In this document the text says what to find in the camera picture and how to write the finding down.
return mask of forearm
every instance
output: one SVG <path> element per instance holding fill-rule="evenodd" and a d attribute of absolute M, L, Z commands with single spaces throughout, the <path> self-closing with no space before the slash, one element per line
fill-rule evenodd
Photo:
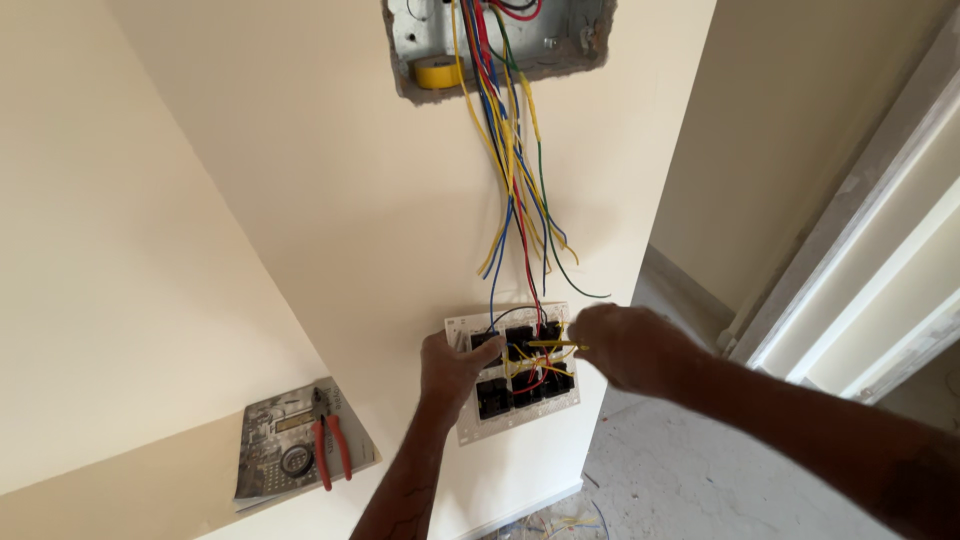
<path fill-rule="evenodd" d="M 364 510 L 351 540 L 426 538 L 450 431 L 448 407 L 421 400 L 386 476 Z"/>
<path fill-rule="evenodd" d="M 769 444 L 899 532 L 960 533 L 956 439 L 706 354 L 677 370 L 672 386 L 679 405 Z"/>

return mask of yellow tape roll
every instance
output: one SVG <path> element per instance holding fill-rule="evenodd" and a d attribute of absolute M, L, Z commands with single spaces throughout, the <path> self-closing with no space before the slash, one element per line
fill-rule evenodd
<path fill-rule="evenodd" d="M 421 58 L 414 62 L 417 84 L 423 88 L 450 88 L 460 83 L 457 59 L 451 55 Z"/>

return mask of hand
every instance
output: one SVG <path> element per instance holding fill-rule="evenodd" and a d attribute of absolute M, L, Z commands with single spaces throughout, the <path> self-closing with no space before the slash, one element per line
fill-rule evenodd
<path fill-rule="evenodd" d="M 420 345 L 420 403 L 436 407 L 453 426 L 480 370 L 506 346 L 507 338 L 498 335 L 475 351 L 458 353 L 446 344 L 445 331 L 426 336 Z"/>
<path fill-rule="evenodd" d="M 709 353 L 646 307 L 614 304 L 580 312 L 567 334 L 588 347 L 577 351 L 621 390 L 669 398 L 678 381 Z"/>

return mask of red pliers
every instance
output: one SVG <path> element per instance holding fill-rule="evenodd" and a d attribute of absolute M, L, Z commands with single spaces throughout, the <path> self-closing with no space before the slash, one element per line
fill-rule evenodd
<path fill-rule="evenodd" d="M 313 387 L 313 417 L 317 419 L 310 428 L 313 430 L 314 454 L 317 457 L 317 471 L 320 473 L 321 480 L 324 481 L 324 489 L 330 491 L 333 486 L 330 485 L 330 473 L 326 470 L 326 448 L 324 447 L 324 426 L 330 425 L 330 431 L 333 432 L 333 438 L 337 441 L 340 448 L 340 461 L 344 465 L 344 477 L 349 480 L 353 478 L 350 470 L 350 452 L 347 448 L 347 440 L 340 432 L 340 417 L 336 414 L 330 414 L 330 401 L 326 394 L 320 388 Z"/>

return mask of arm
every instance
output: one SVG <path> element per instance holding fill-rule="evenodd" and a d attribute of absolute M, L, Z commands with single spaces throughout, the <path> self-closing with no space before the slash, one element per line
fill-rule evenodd
<path fill-rule="evenodd" d="M 367 504 L 350 540 L 422 540 L 440 476 L 446 434 L 483 366 L 502 354 L 497 336 L 472 353 L 457 353 L 440 331 L 420 348 L 420 404 L 400 450 Z"/>
<path fill-rule="evenodd" d="M 569 333 L 612 385 L 746 431 L 900 534 L 960 536 L 958 439 L 712 356 L 649 309 L 590 307 Z"/>

